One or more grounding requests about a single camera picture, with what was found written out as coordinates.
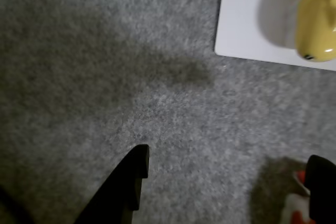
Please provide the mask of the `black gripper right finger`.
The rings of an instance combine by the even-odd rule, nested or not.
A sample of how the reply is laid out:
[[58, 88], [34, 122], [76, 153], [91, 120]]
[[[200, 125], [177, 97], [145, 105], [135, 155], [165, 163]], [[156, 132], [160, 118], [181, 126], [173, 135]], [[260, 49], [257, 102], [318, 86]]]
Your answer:
[[335, 164], [318, 155], [306, 165], [306, 188], [310, 191], [312, 220], [335, 220]]

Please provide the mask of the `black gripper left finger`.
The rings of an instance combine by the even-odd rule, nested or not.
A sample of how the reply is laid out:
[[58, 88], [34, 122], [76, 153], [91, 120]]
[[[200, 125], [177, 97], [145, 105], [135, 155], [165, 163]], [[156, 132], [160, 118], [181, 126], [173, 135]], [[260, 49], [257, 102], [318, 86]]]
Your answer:
[[101, 185], [76, 223], [131, 223], [149, 175], [149, 146], [135, 146]]

